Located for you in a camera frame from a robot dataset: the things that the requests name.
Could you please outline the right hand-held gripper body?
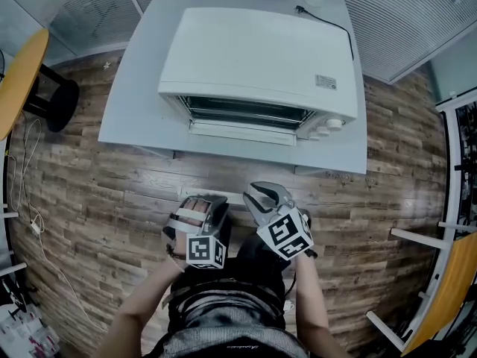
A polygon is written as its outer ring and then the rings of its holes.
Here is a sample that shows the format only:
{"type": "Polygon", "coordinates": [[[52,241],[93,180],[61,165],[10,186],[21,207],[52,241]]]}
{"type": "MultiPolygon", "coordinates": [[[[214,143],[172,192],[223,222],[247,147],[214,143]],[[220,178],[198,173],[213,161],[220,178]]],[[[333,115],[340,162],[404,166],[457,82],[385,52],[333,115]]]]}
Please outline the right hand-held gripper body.
{"type": "Polygon", "coordinates": [[[273,252],[284,260],[292,260],[314,246],[309,218],[297,207],[282,205],[272,214],[271,220],[260,225],[257,233],[273,252]]]}

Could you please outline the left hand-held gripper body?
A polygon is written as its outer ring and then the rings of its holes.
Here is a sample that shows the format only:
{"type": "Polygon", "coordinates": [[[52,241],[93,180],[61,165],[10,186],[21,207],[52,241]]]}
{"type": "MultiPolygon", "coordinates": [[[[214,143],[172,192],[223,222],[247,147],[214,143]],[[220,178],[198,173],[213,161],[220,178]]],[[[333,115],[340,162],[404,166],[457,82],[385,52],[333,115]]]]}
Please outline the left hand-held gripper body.
{"type": "MultiPolygon", "coordinates": [[[[203,199],[203,195],[193,195],[188,198],[203,199]]],[[[197,269],[222,269],[227,254],[227,238],[221,234],[227,215],[220,233],[203,233],[203,227],[199,234],[185,233],[178,230],[176,215],[182,204],[169,215],[166,226],[162,229],[163,233],[171,240],[170,245],[174,251],[177,254],[186,255],[186,261],[178,261],[197,269]]]]}

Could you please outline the person's right forearm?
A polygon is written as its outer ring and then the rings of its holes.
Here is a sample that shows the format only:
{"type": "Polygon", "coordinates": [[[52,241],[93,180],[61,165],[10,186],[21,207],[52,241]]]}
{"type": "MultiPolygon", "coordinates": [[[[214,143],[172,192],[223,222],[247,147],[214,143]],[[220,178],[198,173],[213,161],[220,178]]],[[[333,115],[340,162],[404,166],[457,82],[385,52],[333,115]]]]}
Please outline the person's right forearm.
{"type": "Polygon", "coordinates": [[[329,330],[324,296],[315,259],[302,253],[294,259],[296,273],[297,338],[320,358],[352,358],[329,330]]]}

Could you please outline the person's left forearm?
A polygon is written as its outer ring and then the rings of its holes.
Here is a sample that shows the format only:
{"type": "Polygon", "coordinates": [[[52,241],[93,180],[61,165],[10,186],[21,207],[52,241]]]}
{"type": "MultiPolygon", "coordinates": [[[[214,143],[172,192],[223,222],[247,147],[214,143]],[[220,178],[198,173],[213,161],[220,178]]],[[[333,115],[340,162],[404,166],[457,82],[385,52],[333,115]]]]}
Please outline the person's left forearm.
{"type": "Polygon", "coordinates": [[[141,358],[142,332],[168,287],[185,269],[185,263],[171,257],[161,262],[119,307],[95,358],[141,358]]]}

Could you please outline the white toaster oven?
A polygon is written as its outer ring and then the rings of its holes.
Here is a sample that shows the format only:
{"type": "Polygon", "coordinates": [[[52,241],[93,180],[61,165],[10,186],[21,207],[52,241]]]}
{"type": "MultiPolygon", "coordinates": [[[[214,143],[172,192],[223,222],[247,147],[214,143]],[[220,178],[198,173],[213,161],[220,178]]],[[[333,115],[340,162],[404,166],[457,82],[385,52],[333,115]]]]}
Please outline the white toaster oven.
{"type": "Polygon", "coordinates": [[[327,119],[358,117],[349,33],[262,10],[184,11],[158,93],[188,120],[264,125],[308,140],[327,119]]]}

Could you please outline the person's left hand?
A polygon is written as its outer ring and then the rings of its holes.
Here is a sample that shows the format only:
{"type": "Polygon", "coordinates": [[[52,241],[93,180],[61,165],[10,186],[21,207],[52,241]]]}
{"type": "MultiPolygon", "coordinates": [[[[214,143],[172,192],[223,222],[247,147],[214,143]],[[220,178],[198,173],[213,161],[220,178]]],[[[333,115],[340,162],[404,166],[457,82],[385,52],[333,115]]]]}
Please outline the person's left hand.
{"type": "Polygon", "coordinates": [[[199,234],[205,221],[209,202],[202,198],[187,198],[176,212],[178,230],[199,234]]]}

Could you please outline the person's black trousers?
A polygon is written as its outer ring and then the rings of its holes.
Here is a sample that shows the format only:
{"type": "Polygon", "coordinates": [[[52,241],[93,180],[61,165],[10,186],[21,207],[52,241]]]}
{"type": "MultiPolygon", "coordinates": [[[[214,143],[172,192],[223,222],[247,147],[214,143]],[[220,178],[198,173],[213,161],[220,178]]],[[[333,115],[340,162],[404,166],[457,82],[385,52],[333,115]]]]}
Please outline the person's black trousers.
{"type": "Polygon", "coordinates": [[[222,269],[187,268],[171,286],[168,331],[239,326],[283,330],[282,271],[288,265],[253,234],[222,269]]]}

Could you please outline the person's grey patterned top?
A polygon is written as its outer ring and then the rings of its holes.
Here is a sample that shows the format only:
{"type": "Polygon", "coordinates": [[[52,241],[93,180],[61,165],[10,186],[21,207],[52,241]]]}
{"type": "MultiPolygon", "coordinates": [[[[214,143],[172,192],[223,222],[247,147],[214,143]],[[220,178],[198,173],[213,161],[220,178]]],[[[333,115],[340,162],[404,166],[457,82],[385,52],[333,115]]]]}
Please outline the person's grey patterned top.
{"type": "Polygon", "coordinates": [[[285,330],[281,294],[264,286],[219,280],[174,289],[167,300],[168,332],[156,358],[309,358],[285,330]]]}

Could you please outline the white rectangular table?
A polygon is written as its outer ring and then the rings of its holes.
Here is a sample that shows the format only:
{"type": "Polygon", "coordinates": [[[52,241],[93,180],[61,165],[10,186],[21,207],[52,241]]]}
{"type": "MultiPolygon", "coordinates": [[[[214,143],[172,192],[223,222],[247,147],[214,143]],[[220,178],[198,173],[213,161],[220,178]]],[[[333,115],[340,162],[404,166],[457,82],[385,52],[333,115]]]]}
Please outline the white rectangular table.
{"type": "Polygon", "coordinates": [[[194,135],[157,92],[180,18],[189,7],[237,7],[292,15],[305,0],[152,0],[125,50],[113,81],[99,140],[171,152],[190,151],[284,163],[298,169],[363,174],[367,169],[367,116],[360,62],[355,62],[358,117],[342,131],[294,147],[194,135]]]}

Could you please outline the black metal rack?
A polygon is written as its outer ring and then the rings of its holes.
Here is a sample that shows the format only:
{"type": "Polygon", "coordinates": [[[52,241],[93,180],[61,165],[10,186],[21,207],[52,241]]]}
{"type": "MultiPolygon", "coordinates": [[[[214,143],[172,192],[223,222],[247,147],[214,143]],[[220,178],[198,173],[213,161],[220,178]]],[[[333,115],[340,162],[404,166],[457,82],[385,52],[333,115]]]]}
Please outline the black metal rack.
{"type": "Polygon", "coordinates": [[[458,122],[461,174],[458,223],[477,227],[477,101],[455,110],[458,122]]]}

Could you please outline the pile of printed packets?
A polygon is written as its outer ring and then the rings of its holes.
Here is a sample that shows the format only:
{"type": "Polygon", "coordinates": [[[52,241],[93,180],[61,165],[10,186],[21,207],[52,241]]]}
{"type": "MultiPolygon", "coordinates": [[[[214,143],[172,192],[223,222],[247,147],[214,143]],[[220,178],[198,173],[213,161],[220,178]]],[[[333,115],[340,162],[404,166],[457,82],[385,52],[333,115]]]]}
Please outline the pile of printed packets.
{"type": "Polygon", "coordinates": [[[0,357],[55,358],[60,339],[9,275],[0,277],[0,357]]]}

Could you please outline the round wooden table black base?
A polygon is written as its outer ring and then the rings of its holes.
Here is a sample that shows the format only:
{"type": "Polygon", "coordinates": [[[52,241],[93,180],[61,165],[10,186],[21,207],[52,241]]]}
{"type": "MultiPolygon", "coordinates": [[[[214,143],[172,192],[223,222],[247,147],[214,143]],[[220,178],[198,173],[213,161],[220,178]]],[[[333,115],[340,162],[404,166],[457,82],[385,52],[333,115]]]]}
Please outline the round wooden table black base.
{"type": "Polygon", "coordinates": [[[23,45],[0,83],[0,140],[12,131],[24,110],[46,120],[48,129],[60,132],[75,113],[79,98],[78,84],[58,75],[44,65],[49,32],[38,30],[23,45]],[[50,100],[37,95],[39,76],[58,85],[50,100]]]}

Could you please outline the wooden desk with white frame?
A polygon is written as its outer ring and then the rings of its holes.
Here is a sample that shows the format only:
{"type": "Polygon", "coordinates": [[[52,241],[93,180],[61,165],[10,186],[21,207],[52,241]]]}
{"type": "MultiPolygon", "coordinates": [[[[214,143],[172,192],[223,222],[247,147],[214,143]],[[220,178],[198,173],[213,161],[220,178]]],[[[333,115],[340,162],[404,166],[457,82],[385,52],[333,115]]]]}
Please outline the wooden desk with white frame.
{"type": "Polygon", "coordinates": [[[366,313],[368,320],[401,352],[402,357],[430,340],[455,319],[477,272],[477,227],[446,222],[439,222],[438,226],[468,234],[454,241],[399,228],[391,230],[394,236],[439,249],[440,255],[444,257],[443,271],[438,274],[434,289],[420,293],[423,310],[417,313],[408,340],[403,341],[398,337],[374,312],[366,313]]]}

